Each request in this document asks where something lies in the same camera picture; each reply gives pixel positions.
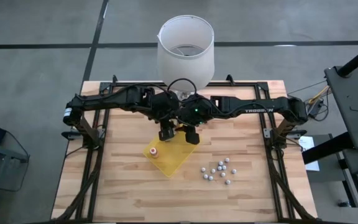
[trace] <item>black desk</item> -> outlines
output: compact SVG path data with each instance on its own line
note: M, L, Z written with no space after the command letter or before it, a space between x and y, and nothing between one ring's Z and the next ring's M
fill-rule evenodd
M347 132L336 136L303 153L305 164L343 151L342 169L349 169L358 191L358 68L349 78L337 74L339 67L327 68L328 85L341 112Z

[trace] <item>white lampshade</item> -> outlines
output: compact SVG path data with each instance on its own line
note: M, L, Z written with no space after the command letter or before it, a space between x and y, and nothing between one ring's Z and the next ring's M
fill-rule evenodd
M158 33L157 70L165 84L178 78L188 78L197 89L211 81L214 72L214 30L197 16L176 16L168 20ZM193 91L193 86L181 80L172 89Z

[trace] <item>white paper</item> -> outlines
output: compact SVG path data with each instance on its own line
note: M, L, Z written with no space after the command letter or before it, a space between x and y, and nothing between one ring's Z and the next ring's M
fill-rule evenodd
M302 136L301 138L299 138L299 144L303 147L302 152L305 152L311 149L312 147L314 147L313 137ZM320 168L318 166L318 161L314 161L309 164L306 164L306 170L320 171Z

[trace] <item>black floor line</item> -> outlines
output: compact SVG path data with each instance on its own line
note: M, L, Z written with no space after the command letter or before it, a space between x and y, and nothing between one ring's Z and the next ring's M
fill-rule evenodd
M85 67L84 76L82 78L82 82L88 81L90 79L92 66L93 66L93 60L96 55L96 49L98 46L100 33L101 33L102 27L103 27L104 16L106 14L108 4L109 4L109 0L103 0L102 8L100 9L100 13L99 13L98 25L96 26L96 30L94 32L92 47L89 52L88 61L86 62L86 67Z
M92 44L0 44L0 49L88 49Z
M99 40L101 29L95 33ZM266 41L266 42L215 42L215 47L281 47L281 46L349 46L358 45L358 40L340 41ZM0 49L143 49L156 48L157 43L103 43L103 44L0 44Z
M286 47L286 46L347 46L358 45L358 40L343 41L266 41L266 42L215 42L215 47ZM157 43L105 43L99 49L142 49L156 48Z

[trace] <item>yellow plastic sheet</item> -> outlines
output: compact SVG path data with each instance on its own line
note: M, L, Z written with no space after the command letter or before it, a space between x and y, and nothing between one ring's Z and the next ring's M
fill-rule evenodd
M155 137L143 150L143 154L152 164L158 167L163 174L167 177L171 177L196 149L196 146L197 145L187 143L185 133L179 131L169 142L160 141L158 136ZM150 148L152 147L157 149L158 158L153 158L150 154Z

